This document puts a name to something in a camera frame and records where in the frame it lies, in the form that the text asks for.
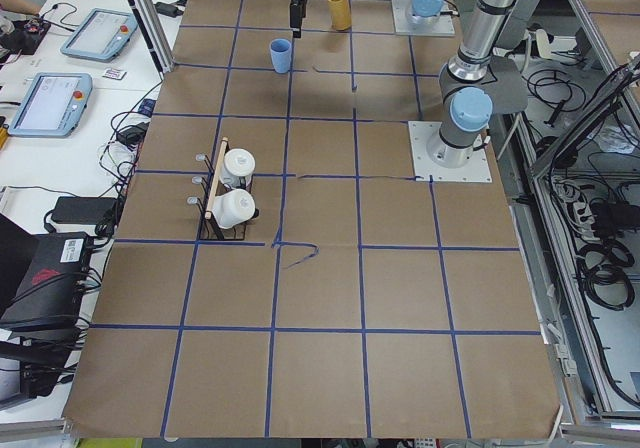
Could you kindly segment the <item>person forearm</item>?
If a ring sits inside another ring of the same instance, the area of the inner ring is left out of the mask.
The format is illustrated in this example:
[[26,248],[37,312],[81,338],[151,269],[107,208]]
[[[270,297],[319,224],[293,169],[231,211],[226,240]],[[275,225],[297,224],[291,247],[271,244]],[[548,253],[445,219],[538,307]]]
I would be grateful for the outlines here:
[[38,16],[41,7],[29,0],[0,0],[1,10],[27,16]]

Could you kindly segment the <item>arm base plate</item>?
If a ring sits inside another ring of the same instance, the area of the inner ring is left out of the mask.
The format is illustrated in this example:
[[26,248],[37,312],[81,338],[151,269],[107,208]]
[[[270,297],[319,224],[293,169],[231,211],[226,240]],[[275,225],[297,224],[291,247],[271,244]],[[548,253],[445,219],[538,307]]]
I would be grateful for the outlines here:
[[411,0],[391,0],[394,28],[397,35],[423,37],[454,37],[455,28],[453,17],[444,10],[439,16],[414,17],[409,16]]
[[480,135],[467,148],[452,148],[440,137],[440,122],[409,121],[414,177],[418,181],[491,183]]

